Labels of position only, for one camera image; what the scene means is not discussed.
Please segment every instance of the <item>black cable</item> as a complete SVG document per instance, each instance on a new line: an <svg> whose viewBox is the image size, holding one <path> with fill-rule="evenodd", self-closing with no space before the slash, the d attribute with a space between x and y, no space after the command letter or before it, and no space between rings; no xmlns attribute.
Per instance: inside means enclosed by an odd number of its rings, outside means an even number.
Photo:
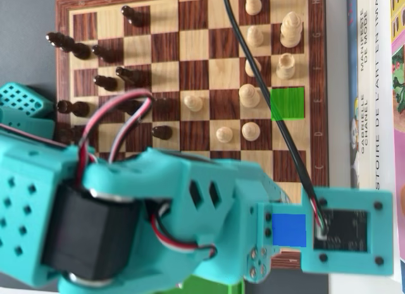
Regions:
<svg viewBox="0 0 405 294"><path fill-rule="evenodd" d="M278 112L276 105L274 103L272 103L272 105L271 105L270 93L268 91L268 87L266 86L265 81L263 80L263 77L261 76L261 73L259 71L259 68L256 65L256 62L254 61L252 53L250 52L250 50L243 38L242 33L239 30L239 26L236 22L234 12L232 11L232 7L230 5L229 0L223 0L223 1L225 4L225 9L226 9L228 17L229 17L229 21L232 24L232 28L234 29L234 32L239 41L239 44L240 44L241 48L243 49L243 52L245 53L246 59L249 61L250 65L251 65L251 69L254 73L254 76L256 77L256 80L257 80L259 88L263 94L263 97L265 98L265 101L266 101L269 109L271 110L271 114L273 116L275 116L276 124L277 124L278 128L280 129L280 132L284 138L285 144L287 144L287 147L289 148L289 151L291 153L292 159L296 166L297 173L298 173L299 179L302 183L302 186L304 187L304 190L307 193L308 198L310 200L311 199L314 200L316 207L318 208L319 212L321 213L322 217L320 217L320 219L322 219L322 221L323 221L322 230L324 232L326 232L325 228L327 226L325 224L325 217L324 217L323 211L321 209L321 206L318 202L318 199L316 198L313 184L312 184L311 178L308 175L308 171L305 167L305 164L302 161L302 158L298 153L297 147L291 137L291 134L290 134L287 126L284 123L284 120L280 117L280 113Z"/></svg>

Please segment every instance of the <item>green square marker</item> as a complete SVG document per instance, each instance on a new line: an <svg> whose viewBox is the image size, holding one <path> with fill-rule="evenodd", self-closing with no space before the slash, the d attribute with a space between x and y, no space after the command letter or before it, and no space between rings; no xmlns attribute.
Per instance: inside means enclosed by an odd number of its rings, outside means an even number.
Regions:
<svg viewBox="0 0 405 294"><path fill-rule="evenodd" d="M270 90L271 120L304 119L304 87L281 87Z"/></svg>

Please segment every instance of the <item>wooden chessboard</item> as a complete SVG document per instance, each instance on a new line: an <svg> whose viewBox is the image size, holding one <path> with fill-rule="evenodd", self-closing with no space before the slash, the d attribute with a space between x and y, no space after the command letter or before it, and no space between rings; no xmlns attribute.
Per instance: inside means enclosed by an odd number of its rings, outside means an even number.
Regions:
<svg viewBox="0 0 405 294"><path fill-rule="evenodd" d="M302 99L303 118L285 123L313 183L328 186L325 0L262 0L262 10L256 16L246 13L245 0L230 1L245 36L250 25L264 32L263 45L251 51L261 63L269 89L297 87L285 93L302 93L296 97ZM143 12L145 25L132 27L120 13L123 5ZM223 0L57 0L56 7L57 31L76 42L114 49L118 60L108 64L92 56L82 61L57 50L58 100L85 101L95 110L130 88L115 75L117 66L146 71L147 87L155 98L175 99L169 113L152 110L148 114L123 144L119 158L153 146L211 158L256 161L293 202L300 202L301 184L294 163L264 100L255 109L239 103L241 85L258 85L245 73L246 59ZM288 49L280 43L280 26L290 11L302 18L303 30L300 44ZM293 54L296 61L296 73L290 80L281 80L275 74L278 59L285 52ZM117 78L118 90L108 92L95 86L92 77L97 74ZM198 113L190 112L182 102L190 94L203 99L203 109ZM128 117L115 111L99 125L91 144L100 157L108 155L115 133ZM58 114L57 132L82 128L86 121L72 114ZM261 129L254 142L240 133L248 121ZM172 138L152 137L151 129L156 125L171 126ZM215 135L224 125L234 132L228 144L219 143ZM274 257L273 267L299 268L299 259L299 253L286 252Z"/></svg>

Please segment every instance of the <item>white chess rook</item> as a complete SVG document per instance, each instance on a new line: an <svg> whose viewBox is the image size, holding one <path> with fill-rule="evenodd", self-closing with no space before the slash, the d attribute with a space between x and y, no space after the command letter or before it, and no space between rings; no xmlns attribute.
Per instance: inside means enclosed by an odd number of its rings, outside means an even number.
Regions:
<svg viewBox="0 0 405 294"><path fill-rule="evenodd" d="M280 42L285 47L295 47L301 41L302 21L297 13L288 13L281 24Z"/></svg>

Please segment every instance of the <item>chessboard border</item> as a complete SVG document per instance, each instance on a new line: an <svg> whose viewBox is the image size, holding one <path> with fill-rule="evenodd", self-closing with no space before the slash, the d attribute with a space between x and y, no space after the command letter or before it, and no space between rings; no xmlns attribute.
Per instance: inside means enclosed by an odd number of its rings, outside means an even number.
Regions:
<svg viewBox="0 0 405 294"><path fill-rule="evenodd" d="M69 34L69 11L83 7L129 3L134 0L56 0L56 30ZM309 98L311 178L315 186L329 186L325 0L308 0ZM57 99L69 99L69 55L55 49ZM56 132L69 126L69 116L57 113ZM285 251L271 259L272 269L301 269L301 253Z"/></svg>

